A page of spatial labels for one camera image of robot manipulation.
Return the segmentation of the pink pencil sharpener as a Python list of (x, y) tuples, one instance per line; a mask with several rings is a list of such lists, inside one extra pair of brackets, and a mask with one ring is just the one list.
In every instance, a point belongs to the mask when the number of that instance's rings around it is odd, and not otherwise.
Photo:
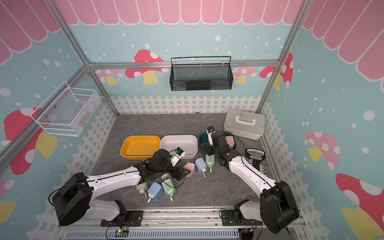
[(189, 173), (186, 175), (187, 179), (191, 178), (195, 174), (196, 168), (194, 163), (188, 162), (185, 164), (184, 168), (186, 171), (189, 171)]
[(226, 136), (226, 142), (229, 145), (230, 149), (234, 149), (235, 147), (235, 139), (233, 136)]

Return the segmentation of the dark teal storage box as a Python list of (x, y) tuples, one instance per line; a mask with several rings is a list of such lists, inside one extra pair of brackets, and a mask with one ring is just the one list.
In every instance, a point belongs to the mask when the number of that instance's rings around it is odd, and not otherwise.
[[(231, 134), (230, 132), (226, 132), (226, 131), (218, 131), (218, 132), (223, 132), (223, 134), (224, 134), (225, 136), (233, 136), (233, 134)], [(198, 147), (199, 147), (200, 152), (201, 152), (202, 155), (204, 155), (204, 156), (205, 156), (206, 154), (203, 153), (200, 144), (202, 144), (202, 143), (207, 143), (207, 142), (208, 142), (208, 136), (207, 136), (207, 133), (203, 133), (203, 134), (201, 134), (201, 135), (199, 136)]]

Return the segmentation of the yellow plastic storage box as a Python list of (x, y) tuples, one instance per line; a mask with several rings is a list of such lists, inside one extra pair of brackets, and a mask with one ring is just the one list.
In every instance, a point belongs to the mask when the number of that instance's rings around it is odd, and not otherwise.
[(129, 136), (124, 140), (120, 154), (127, 160), (144, 160), (151, 158), (160, 145), (158, 136)]

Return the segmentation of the white plastic storage box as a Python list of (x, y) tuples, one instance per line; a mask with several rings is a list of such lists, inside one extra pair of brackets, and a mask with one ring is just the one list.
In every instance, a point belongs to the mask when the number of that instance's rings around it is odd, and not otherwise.
[(161, 139), (161, 149), (170, 152), (177, 147), (186, 153), (183, 159), (194, 159), (198, 152), (198, 139), (194, 135), (167, 135)]

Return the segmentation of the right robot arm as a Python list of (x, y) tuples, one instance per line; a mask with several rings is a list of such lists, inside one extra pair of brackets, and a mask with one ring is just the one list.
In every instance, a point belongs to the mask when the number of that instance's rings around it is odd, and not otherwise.
[(223, 132), (213, 127), (207, 130), (208, 142), (201, 145), (204, 153), (214, 155), (220, 166), (241, 178), (260, 198), (259, 202), (245, 200), (235, 206), (235, 219), (258, 221), (276, 234), (288, 229), (289, 224), (300, 217), (299, 208), (290, 186), (262, 174), (248, 162), (243, 154), (231, 149)]

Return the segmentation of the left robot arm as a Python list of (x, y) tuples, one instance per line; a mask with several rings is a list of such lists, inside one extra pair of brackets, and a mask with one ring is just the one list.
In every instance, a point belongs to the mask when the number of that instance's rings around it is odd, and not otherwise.
[(100, 201), (106, 193), (129, 186), (154, 181), (164, 174), (178, 181), (188, 174), (180, 163), (185, 152), (160, 149), (154, 155), (127, 169), (97, 176), (74, 174), (61, 188), (49, 196), (50, 204), (60, 226), (68, 226), (79, 220), (103, 220), (107, 226), (123, 226), (130, 220), (124, 204), (119, 201)]

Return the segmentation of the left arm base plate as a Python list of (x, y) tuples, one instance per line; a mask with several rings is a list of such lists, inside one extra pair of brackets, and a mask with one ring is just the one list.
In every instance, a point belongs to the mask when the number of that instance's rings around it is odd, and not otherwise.
[(111, 221), (102, 220), (101, 227), (140, 227), (143, 211), (125, 211)]

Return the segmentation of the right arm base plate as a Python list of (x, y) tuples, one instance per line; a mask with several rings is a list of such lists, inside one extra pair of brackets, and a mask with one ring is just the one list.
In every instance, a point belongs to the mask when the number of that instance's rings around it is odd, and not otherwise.
[(219, 217), (223, 226), (239, 226), (240, 223), (234, 210), (220, 209)]

